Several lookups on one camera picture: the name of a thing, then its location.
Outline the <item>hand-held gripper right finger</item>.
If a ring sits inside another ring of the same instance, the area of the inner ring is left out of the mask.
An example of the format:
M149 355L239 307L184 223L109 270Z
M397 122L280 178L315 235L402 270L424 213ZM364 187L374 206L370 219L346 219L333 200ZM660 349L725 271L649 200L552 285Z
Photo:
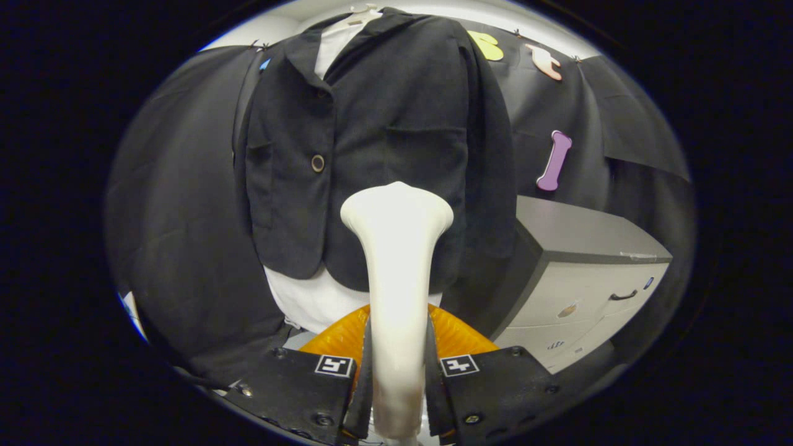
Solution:
M557 380L526 348L499 348L430 305L426 409L440 444L497 444L532 428L557 398Z

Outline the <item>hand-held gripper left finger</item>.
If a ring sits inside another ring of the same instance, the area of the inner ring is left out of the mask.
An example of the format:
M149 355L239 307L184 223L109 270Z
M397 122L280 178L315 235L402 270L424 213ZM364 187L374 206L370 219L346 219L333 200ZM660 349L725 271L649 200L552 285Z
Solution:
M321 444L358 444L369 435L372 359L366 305L298 350L266 353L224 399L290 434Z

